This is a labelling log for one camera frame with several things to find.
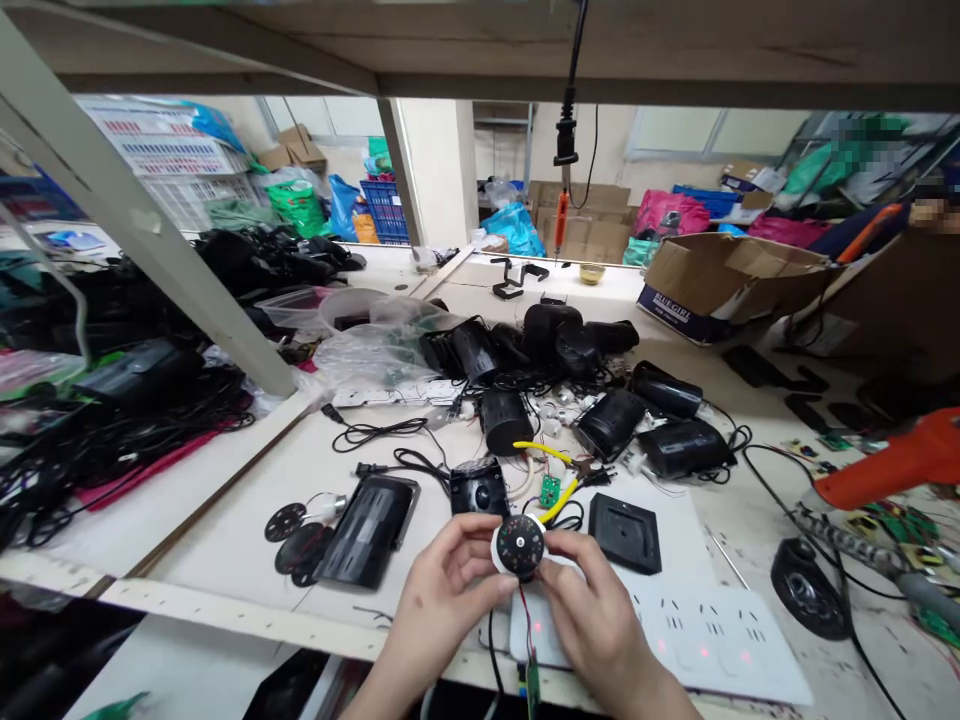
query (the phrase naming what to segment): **finger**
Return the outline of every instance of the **finger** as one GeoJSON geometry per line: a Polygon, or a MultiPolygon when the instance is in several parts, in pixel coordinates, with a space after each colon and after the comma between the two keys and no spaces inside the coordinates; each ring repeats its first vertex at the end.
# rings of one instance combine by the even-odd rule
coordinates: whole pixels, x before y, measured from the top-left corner
{"type": "Polygon", "coordinates": [[[460,580],[463,582],[463,587],[466,587],[473,582],[475,578],[487,577],[487,575],[496,574],[497,567],[490,560],[470,558],[465,565],[457,568],[455,572],[460,576],[460,580]]]}
{"type": "Polygon", "coordinates": [[[621,585],[620,578],[604,557],[597,541],[589,535],[569,530],[552,530],[544,535],[544,541],[551,552],[570,558],[580,566],[587,584],[598,596],[613,592],[621,585]]]}
{"type": "Polygon", "coordinates": [[[597,598],[587,587],[586,581],[577,572],[576,568],[544,558],[540,561],[538,570],[543,584],[556,594],[557,599],[567,608],[570,617],[574,618],[577,626],[585,632],[589,631],[585,625],[587,620],[593,616],[597,598]]]}
{"type": "Polygon", "coordinates": [[[501,601],[506,600],[520,587],[516,575],[497,573],[486,578],[475,588],[471,588],[456,599],[465,627],[472,628],[480,618],[493,610],[501,601]]]}
{"type": "Polygon", "coordinates": [[[431,560],[442,562],[456,550],[460,542],[473,533],[491,532],[500,527],[503,518],[499,515],[484,513],[461,513],[454,515],[450,522],[441,528],[433,542],[427,545],[423,555],[431,560]]]}
{"type": "Polygon", "coordinates": [[[582,667],[580,660],[582,653],[580,650],[580,634],[573,618],[567,611],[563,601],[549,587],[544,587],[547,595],[547,602],[550,603],[550,614],[553,617],[553,624],[557,628],[557,635],[560,637],[560,646],[566,654],[567,659],[574,668],[582,667]]]}
{"type": "Polygon", "coordinates": [[[453,551],[449,556],[447,567],[456,569],[466,565],[471,558],[480,558],[481,560],[490,560],[490,541],[489,540],[464,540],[460,547],[453,551]]]}

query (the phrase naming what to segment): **orange heat gun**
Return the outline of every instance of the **orange heat gun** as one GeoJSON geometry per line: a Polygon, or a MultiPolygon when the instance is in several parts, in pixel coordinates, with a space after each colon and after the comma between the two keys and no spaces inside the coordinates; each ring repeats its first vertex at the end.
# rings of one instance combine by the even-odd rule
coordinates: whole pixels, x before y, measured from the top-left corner
{"type": "Polygon", "coordinates": [[[567,208],[570,206],[570,193],[567,187],[560,190],[560,198],[557,200],[557,229],[553,236],[553,264],[560,261],[560,246],[563,245],[563,237],[567,231],[567,208]]]}
{"type": "Polygon", "coordinates": [[[960,484],[960,407],[926,415],[890,446],[817,480],[800,501],[807,510],[856,510],[928,482],[960,484]]]}

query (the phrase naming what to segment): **white plastic crate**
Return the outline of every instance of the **white plastic crate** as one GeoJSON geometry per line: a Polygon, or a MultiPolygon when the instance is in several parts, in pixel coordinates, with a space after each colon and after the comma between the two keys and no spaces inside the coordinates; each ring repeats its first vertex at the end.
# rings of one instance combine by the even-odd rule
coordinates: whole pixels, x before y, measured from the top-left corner
{"type": "Polygon", "coordinates": [[[213,227],[203,207],[210,200],[235,198],[251,205],[270,204],[247,175],[145,177],[140,182],[180,230],[202,232],[213,227]]]}
{"type": "Polygon", "coordinates": [[[78,98],[77,103],[110,144],[141,177],[233,175],[249,158],[193,127],[195,110],[115,98],[78,98]]]}

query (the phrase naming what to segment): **small bowl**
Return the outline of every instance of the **small bowl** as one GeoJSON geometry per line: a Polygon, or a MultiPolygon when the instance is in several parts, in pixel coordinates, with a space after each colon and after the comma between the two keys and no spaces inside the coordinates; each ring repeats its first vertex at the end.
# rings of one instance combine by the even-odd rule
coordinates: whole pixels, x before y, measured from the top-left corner
{"type": "Polygon", "coordinates": [[[584,285],[596,285],[607,269],[603,265],[584,263],[580,266],[580,280],[584,285]]]}

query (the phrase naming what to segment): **hand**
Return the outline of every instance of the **hand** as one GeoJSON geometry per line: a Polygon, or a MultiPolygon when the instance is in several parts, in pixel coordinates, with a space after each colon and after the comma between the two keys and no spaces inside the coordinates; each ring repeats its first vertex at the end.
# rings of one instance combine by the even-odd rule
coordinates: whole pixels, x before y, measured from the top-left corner
{"type": "MultiPolygon", "coordinates": [[[[371,681],[379,684],[381,699],[392,696],[388,704],[393,703],[396,717],[401,713],[397,706],[409,707],[420,697],[450,664],[467,633],[517,589],[517,578],[499,574],[490,559],[490,538],[501,522],[496,515],[455,515],[414,560],[387,642],[364,683],[364,689],[371,681]],[[484,576],[491,577],[470,588],[484,576]]],[[[359,710],[355,705],[351,709],[359,710]]],[[[366,710],[357,717],[375,714],[366,710]]]]}
{"type": "Polygon", "coordinates": [[[699,717],[651,652],[630,595],[596,540],[563,530],[545,539],[583,571],[549,559],[539,568],[560,644],[594,699],[618,720],[699,717]]]}

